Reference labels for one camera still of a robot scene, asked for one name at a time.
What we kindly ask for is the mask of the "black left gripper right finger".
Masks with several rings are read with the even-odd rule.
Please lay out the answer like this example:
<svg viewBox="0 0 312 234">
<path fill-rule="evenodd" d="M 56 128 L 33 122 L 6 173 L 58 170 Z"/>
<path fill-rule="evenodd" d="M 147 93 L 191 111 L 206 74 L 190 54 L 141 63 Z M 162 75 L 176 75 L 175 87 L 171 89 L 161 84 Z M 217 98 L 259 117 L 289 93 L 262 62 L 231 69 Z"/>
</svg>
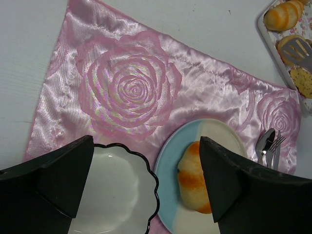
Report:
<svg viewBox="0 0 312 234">
<path fill-rule="evenodd" d="M 209 137 L 199 155 L 214 222 L 222 234 L 309 234 L 312 181 L 264 167 Z"/>
</svg>

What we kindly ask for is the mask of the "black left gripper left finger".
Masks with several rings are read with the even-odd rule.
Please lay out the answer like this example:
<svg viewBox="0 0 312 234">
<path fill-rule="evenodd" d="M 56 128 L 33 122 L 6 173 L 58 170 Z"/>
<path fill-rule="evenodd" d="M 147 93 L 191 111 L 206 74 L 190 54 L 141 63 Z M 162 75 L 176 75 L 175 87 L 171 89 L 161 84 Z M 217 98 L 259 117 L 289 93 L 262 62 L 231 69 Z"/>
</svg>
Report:
<svg viewBox="0 0 312 234">
<path fill-rule="evenodd" d="M 2 234 L 66 234 L 94 153 L 92 136 L 0 172 Z"/>
</svg>

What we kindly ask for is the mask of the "orange striped ring bread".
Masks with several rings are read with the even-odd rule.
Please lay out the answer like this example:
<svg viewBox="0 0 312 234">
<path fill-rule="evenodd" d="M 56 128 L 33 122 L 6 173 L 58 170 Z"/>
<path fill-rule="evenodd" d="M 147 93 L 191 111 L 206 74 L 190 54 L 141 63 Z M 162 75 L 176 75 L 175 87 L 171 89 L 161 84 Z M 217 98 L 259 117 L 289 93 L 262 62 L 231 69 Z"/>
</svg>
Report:
<svg viewBox="0 0 312 234">
<path fill-rule="evenodd" d="M 206 189 L 199 156 L 199 141 L 185 150 L 177 166 L 179 191 L 184 205 L 202 214 L 211 214 L 212 209 Z"/>
</svg>

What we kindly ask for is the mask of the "small round muffin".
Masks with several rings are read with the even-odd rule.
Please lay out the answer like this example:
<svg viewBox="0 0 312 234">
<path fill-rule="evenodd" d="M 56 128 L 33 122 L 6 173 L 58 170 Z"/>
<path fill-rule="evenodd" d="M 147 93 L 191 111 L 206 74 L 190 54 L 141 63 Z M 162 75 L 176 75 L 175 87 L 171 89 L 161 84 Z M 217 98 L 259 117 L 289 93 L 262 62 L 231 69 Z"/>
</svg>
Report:
<svg viewBox="0 0 312 234">
<path fill-rule="evenodd" d="M 312 66 L 312 47 L 310 41 L 299 35 L 286 36 L 277 47 L 283 62 L 288 66 Z"/>
</svg>

